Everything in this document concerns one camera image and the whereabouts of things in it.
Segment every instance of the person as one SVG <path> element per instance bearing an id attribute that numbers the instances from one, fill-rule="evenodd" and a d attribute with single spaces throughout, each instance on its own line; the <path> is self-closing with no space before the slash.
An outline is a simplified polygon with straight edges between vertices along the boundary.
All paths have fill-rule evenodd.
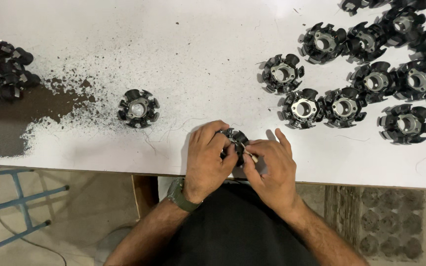
<path id="1" fill-rule="evenodd" d="M 246 150 L 263 157 L 260 175 L 243 154 L 247 184 L 223 184 L 238 160 L 221 133 L 221 120 L 201 126 L 188 144 L 186 200 L 192 213 L 162 200 L 121 241 L 105 262 L 117 265 L 329 265 L 368 263 L 312 211 L 295 190 L 296 164 L 280 129 L 277 141 L 250 141 Z M 222 160 L 219 154 L 227 149 Z"/>

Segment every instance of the green watch strap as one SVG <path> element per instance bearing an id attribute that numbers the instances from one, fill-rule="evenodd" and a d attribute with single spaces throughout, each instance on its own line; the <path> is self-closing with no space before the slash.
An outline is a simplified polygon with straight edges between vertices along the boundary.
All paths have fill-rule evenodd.
<path id="1" fill-rule="evenodd" d="M 182 194 L 183 184 L 183 178 L 176 178 L 169 187 L 169 190 L 167 192 L 167 198 L 171 202 L 175 203 L 180 209 L 191 213 L 196 208 L 198 208 L 201 202 L 198 204 L 189 202 Z"/>

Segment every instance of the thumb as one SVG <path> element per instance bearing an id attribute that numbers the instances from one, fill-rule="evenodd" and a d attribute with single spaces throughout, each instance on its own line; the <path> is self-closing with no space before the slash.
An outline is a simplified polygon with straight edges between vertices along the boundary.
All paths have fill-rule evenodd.
<path id="1" fill-rule="evenodd" d="M 233 171 L 233 168 L 236 166 L 238 161 L 238 154 L 234 151 L 234 144 L 231 143 L 228 147 L 226 157 L 223 159 L 223 169 L 228 173 Z"/>
<path id="2" fill-rule="evenodd" d="M 256 165 L 254 164 L 254 161 L 252 160 L 251 156 L 243 153 L 243 159 L 244 159 L 244 166 L 243 166 L 244 174 L 246 175 L 246 178 L 251 184 L 251 187 L 254 190 L 256 190 L 257 188 L 263 185 L 261 176 L 257 172 Z"/>

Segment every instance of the white table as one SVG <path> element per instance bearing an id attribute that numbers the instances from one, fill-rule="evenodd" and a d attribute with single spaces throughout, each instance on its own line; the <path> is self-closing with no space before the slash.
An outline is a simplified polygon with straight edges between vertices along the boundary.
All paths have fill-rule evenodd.
<path id="1" fill-rule="evenodd" d="M 27 154 L 0 158 L 0 165 L 181 175 L 188 133 L 222 119 L 250 139 L 266 138 L 266 130 L 280 127 L 292 143 L 297 181 L 426 188 L 426 141 L 391 145 L 376 125 L 382 109 L 404 101 L 390 98 L 366 107 L 367 117 L 353 128 L 319 123 L 292 130 L 277 115 L 283 96 L 267 93 L 257 81 L 260 62 L 276 54 L 298 55 L 299 36 L 316 23 L 347 30 L 390 8 L 360 9 L 350 17 L 338 3 L 0 0 L 0 38 L 34 54 L 32 72 L 51 79 L 65 75 L 63 68 L 77 68 L 82 79 L 96 77 L 88 79 L 96 82 L 89 90 L 108 103 L 93 106 L 106 115 L 98 125 L 88 114 L 78 114 L 73 126 L 67 117 L 60 124 L 35 124 Z M 406 47 L 388 48 L 379 61 L 398 67 L 410 61 L 409 54 Z M 346 87 L 357 66 L 346 58 L 326 65 L 301 58 L 300 88 L 320 96 Z M 132 88 L 146 89 L 160 101 L 160 118 L 150 128 L 133 130 L 116 119 L 117 104 Z"/>

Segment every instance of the pile of stators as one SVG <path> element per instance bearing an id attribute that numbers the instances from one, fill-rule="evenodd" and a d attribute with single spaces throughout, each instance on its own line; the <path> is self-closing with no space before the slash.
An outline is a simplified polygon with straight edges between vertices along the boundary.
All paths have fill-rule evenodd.
<path id="1" fill-rule="evenodd" d="M 296 55 L 282 58 L 280 54 L 267 61 L 262 74 L 266 89 L 270 93 L 287 94 L 282 117 L 290 120 L 292 128 L 312 128 L 313 123 L 324 118 L 330 127 L 349 128 L 355 125 L 354 121 L 365 118 L 366 112 L 362 109 L 368 104 L 382 102 L 389 96 L 407 102 L 426 100 L 426 30 L 422 26 L 426 17 L 416 13 L 416 3 L 426 1 L 408 2 L 412 5 L 393 7 L 378 23 L 368 27 L 367 22 L 362 22 L 346 33 L 342 28 L 334 30 L 331 24 L 322 27 L 323 23 L 318 23 L 303 39 L 302 56 L 307 56 L 306 60 L 312 64 L 326 64 L 339 55 L 349 55 L 349 61 L 365 64 L 386 52 L 387 48 L 381 49 L 383 45 L 408 45 L 416 52 L 413 55 L 416 60 L 398 69 L 390 69 L 387 62 L 365 64 L 350 77 L 353 82 L 350 87 L 316 99 L 316 90 L 297 89 L 301 84 L 298 78 L 305 72 L 303 66 L 297 67 L 300 60 Z M 411 106 L 387 108 L 387 116 L 379 120 L 384 127 L 380 132 L 383 138 L 393 140 L 394 144 L 421 143 L 426 139 L 421 137 L 426 133 L 426 108 Z"/>
<path id="2" fill-rule="evenodd" d="M 0 102 L 20 100 L 24 89 L 40 84 L 39 76 L 25 69 L 33 60 L 31 53 L 0 40 Z"/>

